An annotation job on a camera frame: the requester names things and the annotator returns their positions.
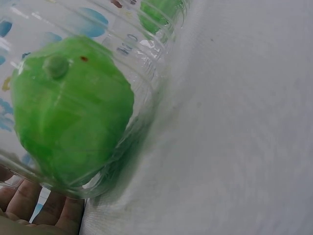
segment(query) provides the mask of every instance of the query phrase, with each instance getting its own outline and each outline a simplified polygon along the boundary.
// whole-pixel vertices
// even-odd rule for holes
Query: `small green bump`
[[[67,58],[61,55],[51,55],[45,59],[43,69],[53,79],[57,79],[65,75],[68,71],[69,64]]]

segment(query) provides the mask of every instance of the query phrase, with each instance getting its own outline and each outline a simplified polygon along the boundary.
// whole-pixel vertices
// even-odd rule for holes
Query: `clear plastic bottle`
[[[189,4],[0,0],[0,164],[73,198],[112,186]]]

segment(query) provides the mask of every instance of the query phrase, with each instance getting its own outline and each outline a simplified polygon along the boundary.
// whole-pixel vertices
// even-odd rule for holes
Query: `hand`
[[[12,174],[0,167],[0,180],[5,181]],[[25,231],[42,230],[42,234],[77,235],[84,211],[84,200],[66,198],[51,192],[40,213],[32,223],[29,220],[37,205],[41,187],[35,183],[24,180],[17,189],[0,189],[0,216],[27,226]]]

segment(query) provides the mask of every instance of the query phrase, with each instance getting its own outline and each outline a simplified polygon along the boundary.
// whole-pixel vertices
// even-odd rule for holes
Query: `green ball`
[[[160,27],[154,22],[166,26],[169,23],[168,19],[171,19],[175,23],[175,19],[183,6],[182,0],[146,0],[141,3],[140,10],[153,21],[142,14],[139,15],[139,20],[148,32],[155,35]]]
[[[11,80],[15,130],[42,173],[81,186],[111,161],[134,93],[109,50],[84,36],[27,56]]]

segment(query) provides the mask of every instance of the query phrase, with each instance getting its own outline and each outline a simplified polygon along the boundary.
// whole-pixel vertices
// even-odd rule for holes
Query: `white cloth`
[[[81,234],[313,234],[313,2],[194,0],[175,54],[135,172]]]

